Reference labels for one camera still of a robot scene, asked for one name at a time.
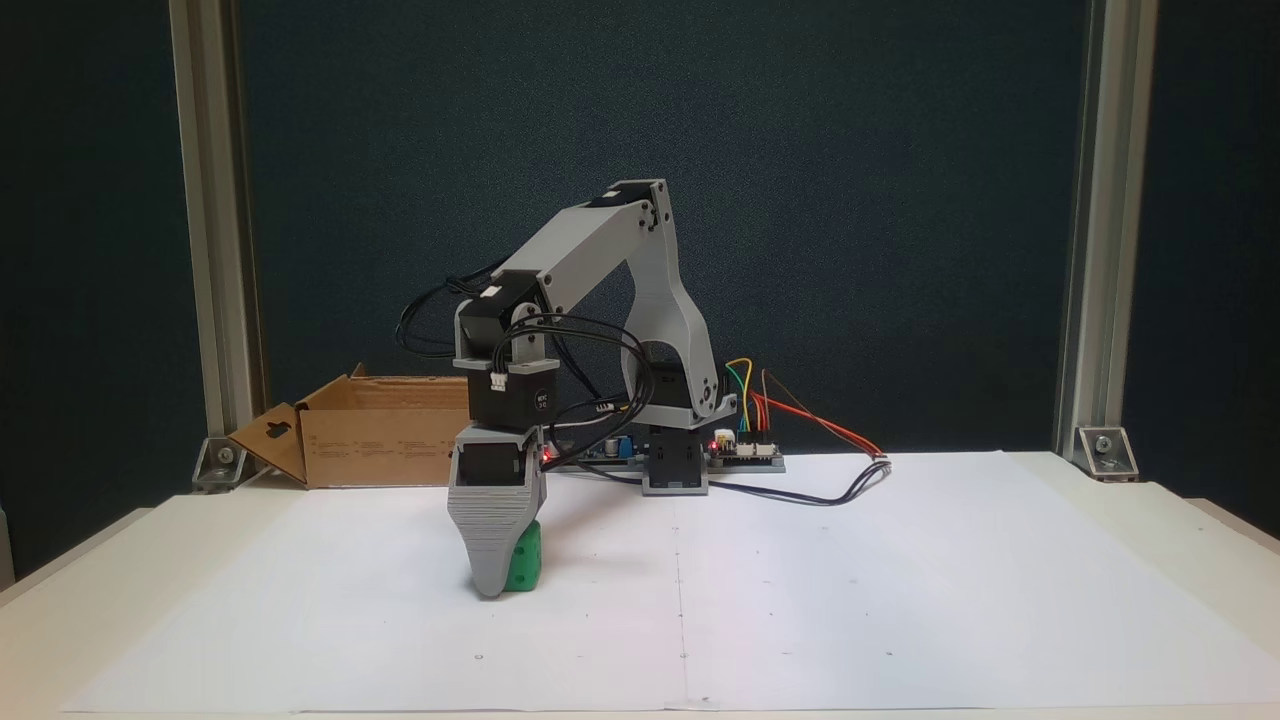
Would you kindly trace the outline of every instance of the white paper sheet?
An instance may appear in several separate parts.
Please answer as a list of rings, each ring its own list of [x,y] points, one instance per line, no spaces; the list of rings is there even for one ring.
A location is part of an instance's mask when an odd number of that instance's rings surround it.
[[[499,601],[443,489],[311,492],[67,710],[1280,701],[1280,662],[1009,459],[895,461],[837,509],[553,477],[543,579]],[[836,495],[864,462],[750,479]]]

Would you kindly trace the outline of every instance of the red wire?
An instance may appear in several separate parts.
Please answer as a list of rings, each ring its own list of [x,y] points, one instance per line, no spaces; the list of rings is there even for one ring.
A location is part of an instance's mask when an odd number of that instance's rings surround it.
[[[877,447],[874,442],[864,438],[863,436],[855,433],[854,430],[850,430],[849,428],[841,428],[840,425],[829,420],[824,420],[812,413],[805,413],[804,410],[800,410],[797,407],[792,407],[783,402],[778,402],[777,400],[765,400],[764,396],[762,396],[758,392],[753,392],[751,397],[755,398],[756,407],[759,407],[760,402],[767,402],[771,407],[778,407],[781,410],[786,410],[787,413],[800,415],[801,418],[808,418],[849,438],[854,445],[863,448],[863,451],[865,451],[868,455],[872,455],[874,457],[884,457],[884,451]]]

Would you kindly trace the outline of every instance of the mounting bracket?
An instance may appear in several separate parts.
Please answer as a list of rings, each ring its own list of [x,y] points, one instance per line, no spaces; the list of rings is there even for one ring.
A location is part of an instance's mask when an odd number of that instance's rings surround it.
[[[1076,428],[1071,462],[1103,483],[1138,483],[1138,462],[1124,428]]]
[[[238,488],[248,479],[244,473],[247,461],[248,454],[234,442],[224,437],[205,438],[196,470],[191,474],[191,492],[218,495]]]

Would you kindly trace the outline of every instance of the black wire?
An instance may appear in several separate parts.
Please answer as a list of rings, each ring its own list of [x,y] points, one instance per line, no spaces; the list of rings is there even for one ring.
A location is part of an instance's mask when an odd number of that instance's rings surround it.
[[[567,313],[534,313],[532,315],[525,315],[524,318],[521,318],[521,319],[511,323],[511,327],[507,328],[506,336],[503,336],[502,341],[493,348],[493,370],[495,373],[506,373],[507,372],[507,360],[506,360],[506,354],[503,351],[511,343],[511,336],[513,336],[513,333],[516,333],[516,332],[522,332],[522,331],[527,329],[529,328],[529,323],[534,322],[534,320],[538,320],[539,322],[538,328],[543,328],[543,329],[549,328],[549,327],[557,327],[557,325],[545,325],[545,324],[541,324],[541,320],[579,320],[579,322],[582,322],[582,323],[588,323],[588,324],[593,324],[593,325],[599,325],[599,327],[603,327],[603,328],[608,328],[611,331],[617,331],[618,333],[622,334],[622,337],[628,338],[636,348],[641,347],[640,338],[637,338],[634,333],[631,333],[631,331],[628,331],[628,329],[626,329],[626,328],[623,328],[621,325],[616,325],[613,323],[607,323],[604,320],[596,320],[595,318],[584,318],[581,315],[570,315]]]
[[[603,397],[600,391],[595,389],[595,384],[591,382],[591,378],[586,377],[586,373],[582,372],[577,360],[568,351],[568,345],[566,345],[559,336],[552,336],[552,345],[556,346],[556,354],[564,361],[564,369],[567,369],[571,375],[577,378],[577,382],[582,383],[582,387],[586,388],[586,392],[589,392],[591,397],[600,400]]]
[[[489,275],[494,270],[497,270],[503,263],[506,263],[509,258],[511,255],[507,255],[506,258],[494,260],[493,263],[489,263],[484,268],[480,268],[479,270],[472,270],[462,277],[448,275],[440,284],[415,297],[408,305],[404,306],[403,310],[401,310],[399,322],[396,324],[396,334],[394,334],[396,345],[399,346],[406,352],[411,352],[426,360],[453,359],[454,352],[452,350],[453,348],[452,340],[445,341],[434,337],[415,334],[410,329],[411,325],[413,324],[413,320],[417,318],[417,314],[422,310],[422,306],[426,305],[429,300],[431,300],[440,292],[448,291],[451,295],[466,295],[468,297],[477,296],[480,293],[480,288],[476,287],[477,281],[488,281]],[[449,347],[451,350],[448,352],[444,351],[428,352],[421,348],[412,347],[410,345],[410,341],[424,345],[438,345],[443,347]]]
[[[579,320],[579,322],[585,322],[585,323],[589,323],[589,324],[595,324],[595,325],[611,328],[611,329],[617,331],[618,333],[621,333],[625,338],[631,340],[632,342],[628,343],[623,338],[618,338],[618,337],[613,337],[613,336],[607,336],[607,334],[596,333],[596,332],[591,332],[591,331],[577,329],[577,328],[566,328],[566,327],[550,325],[550,324],[545,324],[545,325],[538,325],[538,324],[530,325],[529,324],[530,322],[534,322],[534,320],[545,320],[545,319],[556,319],[556,318],[570,319],[570,320]],[[582,340],[594,340],[594,341],[598,341],[598,342],[607,342],[609,345],[616,345],[616,346],[623,348],[625,351],[630,352],[636,359],[636,363],[640,366],[640,373],[639,373],[639,375],[636,378],[636,383],[635,383],[635,388],[634,388],[634,393],[632,393],[630,405],[627,406],[627,410],[625,413],[622,413],[622,418],[616,424],[613,424],[612,427],[609,427],[607,430],[604,430],[603,433],[600,433],[598,437],[591,438],[589,442],[582,443],[580,447],[575,447],[573,450],[571,450],[568,452],[561,454],[559,457],[554,457],[554,459],[544,462],[543,464],[543,470],[550,470],[553,468],[559,468],[561,465],[566,465],[568,462],[573,462],[579,456],[581,456],[584,452],[586,452],[588,450],[590,450],[591,447],[594,447],[596,443],[603,442],[604,439],[607,439],[607,438],[617,434],[620,430],[622,430],[628,424],[631,424],[631,421],[635,420],[635,418],[640,414],[640,411],[644,410],[644,407],[649,405],[649,401],[653,400],[653,391],[655,388],[655,379],[654,379],[654,374],[653,374],[653,365],[650,365],[649,359],[648,359],[648,356],[644,352],[644,347],[640,343],[640,340],[636,338],[636,336],[632,334],[630,331],[627,331],[627,329],[625,329],[622,327],[614,325],[613,323],[605,323],[604,320],[596,320],[596,319],[593,319],[593,318],[580,318],[577,315],[567,315],[567,314],[563,314],[563,313],[539,313],[539,314],[534,314],[534,315],[527,315],[527,316],[521,318],[520,320],[512,323],[511,327],[507,328],[507,332],[503,334],[502,341],[498,342],[498,345],[494,347],[494,352],[493,352],[493,357],[494,357],[493,368],[494,368],[494,372],[495,373],[506,372],[507,365],[506,365],[506,354],[504,354],[504,350],[506,350],[506,347],[508,345],[511,345],[517,338],[521,338],[521,337],[525,337],[525,336],[534,336],[534,334],[576,337],[576,338],[582,338]],[[552,434],[554,434],[554,423],[552,423],[552,425],[550,425],[549,429],[550,429]]]
[[[549,425],[547,425],[547,442],[549,442],[552,445],[552,447],[556,448],[556,454],[557,455],[564,455],[564,448],[561,447],[559,438],[556,437],[556,423],[558,423],[561,420],[561,418],[563,418],[564,415],[568,415],[573,410],[579,410],[581,407],[588,407],[588,406],[591,406],[591,405],[599,405],[602,401],[603,402],[611,402],[611,401],[625,401],[625,400],[626,400],[626,396],[616,396],[616,397],[612,397],[612,398],[588,400],[585,402],[577,402],[577,404],[570,405],[568,407],[561,410],[556,415],[556,419],[552,420],[552,423]],[[586,470],[588,473],[591,473],[594,475],[599,475],[599,477],[602,477],[604,479],[613,480],[616,483],[626,483],[628,486],[639,486],[639,484],[641,484],[640,478],[623,478],[622,475],[614,475],[613,473],[605,473],[604,470],[600,470],[599,468],[595,468],[594,465],[590,465],[588,462],[582,462],[581,460],[573,460],[572,465],[576,466],[576,468],[579,468],[579,469],[581,469],[581,470]]]
[[[756,497],[765,497],[769,500],[783,500],[788,502],[799,502],[803,505],[835,507],[856,500],[860,495],[867,492],[867,488],[870,487],[870,482],[876,478],[876,475],[883,474],[887,477],[892,466],[893,464],[890,462],[888,460],[876,460],[874,462],[868,465],[861,473],[859,473],[858,477],[854,478],[854,482],[849,486],[849,489],[846,489],[838,497],[817,497],[813,495],[804,495],[785,489],[765,488],[760,486],[744,486],[739,483],[727,483],[723,480],[710,480],[710,486],[736,492],[745,492],[748,495],[754,495]]]

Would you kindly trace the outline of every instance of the box flap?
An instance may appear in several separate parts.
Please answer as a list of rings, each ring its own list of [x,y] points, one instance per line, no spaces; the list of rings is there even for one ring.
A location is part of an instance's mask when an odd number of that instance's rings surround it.
[[[467,409],[467,379],[461,377],[353,378],[348,389],[361,410]],[[323,410],[315,405],[310,409]]]
[[[294,405],[298,410],[355,410],[356,396],[351,391],[351,378],[339,375],[323,388],[303,397]]]
[[[306,484],[298,414],[288,402],[268,410],[229,437],[268,465]]]

